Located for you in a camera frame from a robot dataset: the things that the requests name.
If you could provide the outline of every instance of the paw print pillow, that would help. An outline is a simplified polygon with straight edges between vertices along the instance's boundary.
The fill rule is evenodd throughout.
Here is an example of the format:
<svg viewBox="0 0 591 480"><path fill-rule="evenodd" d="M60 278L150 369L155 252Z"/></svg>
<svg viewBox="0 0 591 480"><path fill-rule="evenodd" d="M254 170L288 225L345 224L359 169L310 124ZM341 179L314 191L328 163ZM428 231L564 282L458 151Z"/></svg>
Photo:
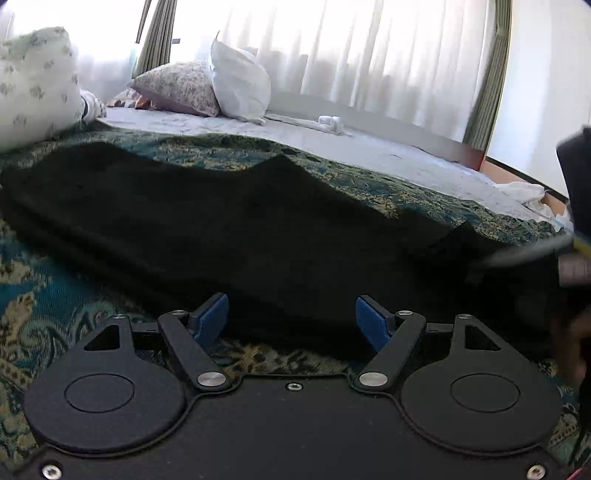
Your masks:
<svg viewBox="0 0 591 480"><path fill-rule="evenodd" d="M0 152L70 128L82 109L66 30L44 28L0 43Z"/></svg>

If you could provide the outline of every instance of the green patterned blanket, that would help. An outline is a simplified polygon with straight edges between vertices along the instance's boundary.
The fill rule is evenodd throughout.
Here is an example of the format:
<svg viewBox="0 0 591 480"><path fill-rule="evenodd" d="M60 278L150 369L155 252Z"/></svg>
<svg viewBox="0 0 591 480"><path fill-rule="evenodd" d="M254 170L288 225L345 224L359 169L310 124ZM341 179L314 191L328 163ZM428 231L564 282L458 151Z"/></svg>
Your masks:
<svg viewBox="0 0 591 480"><path fill-rule="evenodd" d="M419 210L449 225L470 222L493 239L521 244L553 234L547 223L494 214L470 200L459 200L407 181L316 157L272 141L211 134L175 137L138 131L91 131L0 155L0 166L29 167L58 147L104 141L158 161L185 167L240 170L283 153L332 187L396 216L401 208ZM36 449L22 413L23 392L57 357L112 313L130 312L148 320L131 300L98 285L82 274L20 243L0 219L0 462L18 466ZM221 339L210 354L232 372L332 373L347 368L335 359L312 352L278 352L267 345L243 345ZM577 431L577 406L571 389L556 378L551 361L540 367L556 382L564 409L550 440L551 451L566 461ZM587 457L591 442L583 444L577 462Z"/></svg>

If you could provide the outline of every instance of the person's hand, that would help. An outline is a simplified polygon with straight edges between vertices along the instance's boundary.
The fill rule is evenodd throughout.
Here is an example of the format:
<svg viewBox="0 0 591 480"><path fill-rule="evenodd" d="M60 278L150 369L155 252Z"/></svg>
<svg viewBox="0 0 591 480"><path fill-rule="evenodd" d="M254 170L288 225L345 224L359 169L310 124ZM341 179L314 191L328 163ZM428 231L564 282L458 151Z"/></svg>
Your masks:
<svg viewBox="0 0 591 480"><path fill-rule="evenodd" d="M554 343L558 373L573 388L578 389L587 372L587 365L581 358L581 340L591 338L591 307L566 327L553 322L550 333Z"/></svg>

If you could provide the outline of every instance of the black garment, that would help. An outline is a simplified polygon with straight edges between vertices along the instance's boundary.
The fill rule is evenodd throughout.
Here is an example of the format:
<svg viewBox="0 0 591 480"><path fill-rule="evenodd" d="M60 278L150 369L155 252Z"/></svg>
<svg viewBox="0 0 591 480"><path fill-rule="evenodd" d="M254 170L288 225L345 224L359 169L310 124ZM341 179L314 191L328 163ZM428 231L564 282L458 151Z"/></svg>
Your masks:
<svg viewBox="0 0 591 480"><path fill-rule="evenodd" d="M2 213L20 237L155 316L222 291L228 336L350 359L367 348L355 300L368 294L430 322L473 313L507 340L547 351L547 335L520 324L514 306L525 284L557 285L555 263L471 286L469 264L503 244L468 223L450 233L410 211L386 218L282 155L228 172L97 143L5 170L0 181Z"/></svg>

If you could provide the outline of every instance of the white bed sheet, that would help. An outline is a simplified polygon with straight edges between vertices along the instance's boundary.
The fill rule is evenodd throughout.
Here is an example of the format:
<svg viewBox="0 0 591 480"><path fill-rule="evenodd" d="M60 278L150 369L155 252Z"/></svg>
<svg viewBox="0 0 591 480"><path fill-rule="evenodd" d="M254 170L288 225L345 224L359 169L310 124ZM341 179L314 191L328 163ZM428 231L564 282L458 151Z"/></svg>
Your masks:
<svg viewBox="0 0 591 480"><path fill-rule="evenodd" d="M228 133L266 138L340 163L393 175L456 198L474 200L495 213L551 221L494 188L494 182L480 172L359 131L348 129L347 135L337 136L271 120L259 126L229 118L132 108L109 108L107 117L98 120L112 127L168 134Z"/></svg>

